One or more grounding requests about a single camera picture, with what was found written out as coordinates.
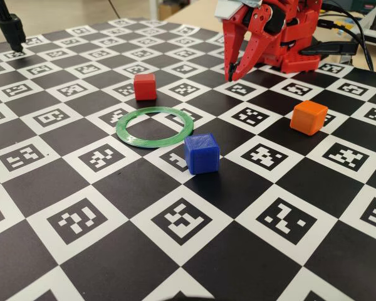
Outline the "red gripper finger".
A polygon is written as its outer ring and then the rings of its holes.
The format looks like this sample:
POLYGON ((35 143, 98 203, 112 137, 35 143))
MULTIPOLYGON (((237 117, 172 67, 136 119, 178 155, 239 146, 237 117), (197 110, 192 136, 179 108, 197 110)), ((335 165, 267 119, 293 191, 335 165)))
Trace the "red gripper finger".
POLYGON ((270 35, 263 29, 253 32, 243 57, 232 75, 232 80, 236 81, 245 76, 247 72, 252 69, 255 64, 257 64, 258 60, 261 58, 261 55, 269 44, 270 35))
POLYGON ((233 81, 239 60, 239 50, 244 39, 246 27, 243 25, 243 16, 233 16, 222 21, 224 34, 224 71, 226 80, 233 81))

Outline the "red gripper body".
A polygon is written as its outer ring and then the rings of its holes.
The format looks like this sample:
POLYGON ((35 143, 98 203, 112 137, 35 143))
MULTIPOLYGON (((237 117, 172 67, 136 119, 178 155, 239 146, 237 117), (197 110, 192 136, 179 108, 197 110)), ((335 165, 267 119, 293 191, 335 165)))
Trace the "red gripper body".
POLYGON ((276 35, 294 16, 294 1, 240 1, 234 22, 251 34, 276 35))

